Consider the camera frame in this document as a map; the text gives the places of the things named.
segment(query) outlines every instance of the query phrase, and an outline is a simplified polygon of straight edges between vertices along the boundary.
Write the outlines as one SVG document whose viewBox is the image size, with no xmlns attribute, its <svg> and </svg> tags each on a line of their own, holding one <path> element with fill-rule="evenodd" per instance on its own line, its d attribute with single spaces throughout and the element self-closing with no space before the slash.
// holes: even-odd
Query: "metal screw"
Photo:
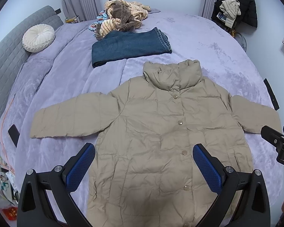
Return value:
<svg viewBox="0 0 284 227">
<path fill-rule="evenodd" d="M 255 170 L 255 174 L 258 175 L 258 176 L 260 176 L 260 175 L 262 174 L 262 172 L 261 172 L 260 170 L 256 169 L 256 170 Z"/>
<path fill-rule="evenodd" d="M 55 172 L 59 172 L 59 171 L 61 171 L 62 170 L 62 166 L 56 166 L 55 167 Z"/>
<path fill-rule="evenodd" d="M 27 174 L 27 175 L 31 175 L 31 174 L 33 174 L 33 172 L 34 172 L 33 169 L 29 169 L 29 170 L 27 170 L 26 174 Z"/>
<path fill-rule="evenodd" d="M 233 172 L 233 168 L 231 166 L 227 166 L 226 167 L 226 171 L 231 173 L 231 172 Z"/>
</svg>

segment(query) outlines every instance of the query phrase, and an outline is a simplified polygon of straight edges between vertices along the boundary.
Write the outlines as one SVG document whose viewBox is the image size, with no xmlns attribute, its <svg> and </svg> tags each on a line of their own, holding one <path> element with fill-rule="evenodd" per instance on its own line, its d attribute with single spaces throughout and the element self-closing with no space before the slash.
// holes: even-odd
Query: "quilted headboard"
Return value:
<svg viewBox="0 0 284 227">
<path fill-rule="evenodd" d="M 16 76 L 30 55 L 22 46 L 22 37 L 38 24 L 48 24 L 56 30 L 63 22 L 51 6 L 45 6 L 23 20 L 0 42 L 0 117 Z"/>
</svg>

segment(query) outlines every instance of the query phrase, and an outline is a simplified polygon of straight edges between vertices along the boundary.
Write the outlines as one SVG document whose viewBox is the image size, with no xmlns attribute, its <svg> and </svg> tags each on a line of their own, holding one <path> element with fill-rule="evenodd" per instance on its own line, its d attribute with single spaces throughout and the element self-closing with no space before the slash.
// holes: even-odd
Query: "lavender blanket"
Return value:
<svg viewBox="0 0 284 227">
<path fill-rule="evenodd" d="M 97 138 L 97 134 L 94 134 L 78 138 L 30 139 L 34 113 L 81 93 L 108 93 L 129 78 L 141 76 L 145 61 L 170 64 L 198 59 L 203 74 L 232 95 L 242 95 L 272 107 L 263 80 L 246 53 L 235 39 L 207 19 L 170 12 L 149 14 L 136 33 L 158 27 L 168 36 L 173 53 L 108 62 L 95 69 L 91 66 L 91 48 L 96 39 L 93 32 L 88 30 L 89 24 L 65 24 L 58 28 L 54 42 L 42 52 L 29 57 L 14 83 L 0 120 L 1 127 L 16 94 L 0 130 L 0 150 L 4 157 L 3 142 L 8 161 L 16 172 L 18 190 L 28 169 L 34 168 L 37 172 L 52 170 L 56 165 L 63 165 L 86 142 L 95 143 Z M 8 136 L 12 124 L 20 131 L 17 149 Z M 254 167 L 263 172 L 272 205 L 282 188 L 282 170 L 276 162 L 276 152 L 260 135 L 245 134 L 245 137 L 253 155 Z M 88 173 L 72 197 L 86 214 Z M 53 196 L 49 195 L 49 198 L 58 219 L 63 220 Z"/>
</svg>

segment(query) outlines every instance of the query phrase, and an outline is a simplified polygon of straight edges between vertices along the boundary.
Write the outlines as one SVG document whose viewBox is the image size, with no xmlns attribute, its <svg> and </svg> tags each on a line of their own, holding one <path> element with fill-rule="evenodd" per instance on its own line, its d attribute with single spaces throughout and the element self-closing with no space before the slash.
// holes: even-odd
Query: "bed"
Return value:
<svg viewBox="0 0 284 227">
<path fill-rule="evenodd" d="M 22 48 L 21 35 L 39 23 L 53 26 L 56 38 L 45 50 L 29 54 Z M 62 25 L 54 10 L 46 6 L 24 20 L 0 43 L 0 154 L 15 170 L 19 191 L 28 169 L 44 172 L 56 165 L 64 165 L 86 142 L 94 144 L 97 139 L 97 134 L 78 138 L 30 139 L 34 113 L 81 93 L 108 93 L 129 78 L 141 76 L 146 61 L 169 64 L 198 59 L 203 75 L 232 95 L 238 94 L 273 107 L 252 61 L 235 39 L 210 20 L 173 12 L 149 14 L 136 33 L 158 27 L 168 36 L 173 53 L 108 62 L 94 69 L 91 66 L 91 47 L 96 39 L 88 30 L 91 23 Z M 8 136 L 12 124 L 20 132 L 17 148 Z M 245 133 L 245 137 L 253 155 L 254 168 L 263 172 L 270 204 L 273 205 L 282 188 L 282 170 L 276 162 L 275 149 L 260 135 Z M 88 173 L 71 195 L 86 215 Z M 62 221 L 53 196 L 49 195 L 49 198 L 58 220 Z"/>
</svg>

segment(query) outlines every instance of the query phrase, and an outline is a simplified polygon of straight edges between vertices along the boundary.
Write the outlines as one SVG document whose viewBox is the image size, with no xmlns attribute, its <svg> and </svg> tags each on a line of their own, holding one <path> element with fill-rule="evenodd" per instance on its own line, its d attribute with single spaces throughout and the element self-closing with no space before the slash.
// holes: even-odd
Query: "round white pillow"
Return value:
<svg viewBox="0 0 284 227">
<path fill-rule="evenodd" d="M 55 30 L 50 25 L 40 24 L 24 33 L 22 45 L 25 50 L 37 53 L 48 47 L 55 39 Z"/>
</svg>

